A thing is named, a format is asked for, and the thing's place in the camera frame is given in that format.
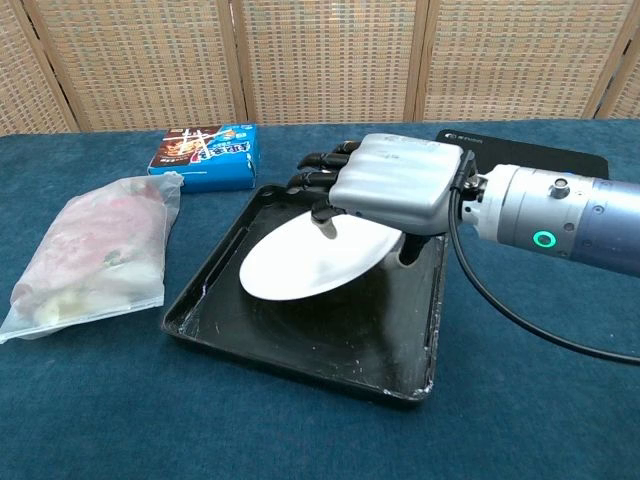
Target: robotic hand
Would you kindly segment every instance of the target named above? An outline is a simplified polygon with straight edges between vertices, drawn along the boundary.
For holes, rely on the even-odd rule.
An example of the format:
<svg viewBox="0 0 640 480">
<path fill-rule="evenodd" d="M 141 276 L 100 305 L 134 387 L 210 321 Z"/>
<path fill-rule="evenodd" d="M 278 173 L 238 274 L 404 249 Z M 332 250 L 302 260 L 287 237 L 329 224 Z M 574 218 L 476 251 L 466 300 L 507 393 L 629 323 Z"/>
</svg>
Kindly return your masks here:
<svg viewBox="0 0 640 480">
<path fill-rule="evenodd" d="M 336 215 L 382 223 L 407 234 L 408 264 L 429 236 L 448 232 L 467 278 L 508 319 L 575 352 L 640 365 L 640 357 L 572 342 L 511 311 L 478 279 L 457 232 L 462 220 L 487 240 L 640 276 L 640 186 L 515 165 L 478 175 L 473 152 L 388 134 L 307 155 L 298 167 L 314 170 L 288 187 L 328 193 L 312 219 L 329 238 Z"/>
</svg>

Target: table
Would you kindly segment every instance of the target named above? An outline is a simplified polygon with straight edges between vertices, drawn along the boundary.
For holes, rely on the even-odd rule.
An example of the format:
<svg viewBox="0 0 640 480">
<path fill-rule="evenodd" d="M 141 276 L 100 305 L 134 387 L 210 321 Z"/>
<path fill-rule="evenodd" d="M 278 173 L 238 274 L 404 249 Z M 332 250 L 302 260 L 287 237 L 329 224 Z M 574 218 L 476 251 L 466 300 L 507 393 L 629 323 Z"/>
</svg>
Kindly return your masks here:
<svg viewBox="0 0 640 480">
<path fill-rule="evenodd" d="M 640 182 L 640 121 L 261 128 L 259 183 L 370 132 L 442 128 L 605 156 Z M 145 174 L 162 132 L 0 139 L 0 318 L 65 202 Z M 251 192 L 184 195 L 157 308 L 0 346 L 0 478 L 638 478 L 640 369 L 564 351 L 510 324 L 453 256 L 435 389 L 409 411 L 193 351 L 163 313 Z M 517 311 L 567 337 L 640 354 L 640 280 L 478 240 L 478 273 Z"/>
</svg>

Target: bagged food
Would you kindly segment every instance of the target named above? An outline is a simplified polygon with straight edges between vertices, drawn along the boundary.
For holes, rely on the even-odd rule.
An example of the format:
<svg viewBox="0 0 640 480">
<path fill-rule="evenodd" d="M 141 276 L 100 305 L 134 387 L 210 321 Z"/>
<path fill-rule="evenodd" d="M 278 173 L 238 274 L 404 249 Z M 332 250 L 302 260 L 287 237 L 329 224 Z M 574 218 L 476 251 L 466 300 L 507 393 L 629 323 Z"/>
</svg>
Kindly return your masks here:
<svg viewBox="0 0 640 480">
<path fill-rule="evenodd" d="M 13 289 L 0 343 L 162 305 L 181 185 L 176 173 L 123 178 L 72 198 Z"/>
</svg>

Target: blue box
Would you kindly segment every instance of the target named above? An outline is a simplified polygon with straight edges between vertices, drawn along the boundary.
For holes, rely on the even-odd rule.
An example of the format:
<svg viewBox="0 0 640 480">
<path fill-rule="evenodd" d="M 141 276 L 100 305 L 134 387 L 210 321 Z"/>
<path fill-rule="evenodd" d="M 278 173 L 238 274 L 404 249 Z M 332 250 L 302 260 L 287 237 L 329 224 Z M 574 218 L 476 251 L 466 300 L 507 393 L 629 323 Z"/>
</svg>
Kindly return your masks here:
<svg viewBox="0 0 640 480">
<path fill-rule="evenodd" d="M 149 163 L 150 175 L 177 172 L 183 192 L 254 188 L 260 161 L 255 124 L 173 128 Z"/>
</svg>

